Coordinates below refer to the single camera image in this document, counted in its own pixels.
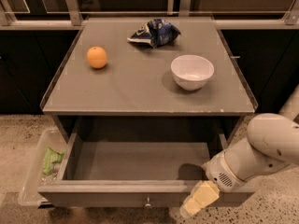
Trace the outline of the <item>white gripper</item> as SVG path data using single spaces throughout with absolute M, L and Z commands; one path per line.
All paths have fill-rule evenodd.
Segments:
M 192 189 L 191 194 L 179 208 L 180 214 L 187 218 L 193 217 L 202 209 L 220 198 L 220 190 L 233 192 L 245 185 L 229 168 L 225 160 L 225 151 L 215 155 L 202 165 L 206 177 L 210 181 L 200 181 Z

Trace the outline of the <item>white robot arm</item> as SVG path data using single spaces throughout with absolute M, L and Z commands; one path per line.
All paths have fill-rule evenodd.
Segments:
M 181 177 L 201 179 L 192 184 L 179 212 L 192 217 L 221 196 L 252 194 L 249 183 L 258 176 L 273 175 L 299 165 L 298 91 L 293 91 L 277 114 L 252 118 L 246 136 L 229 144 L 219 136 L 221 152 L 200 167 L 185 166 Z

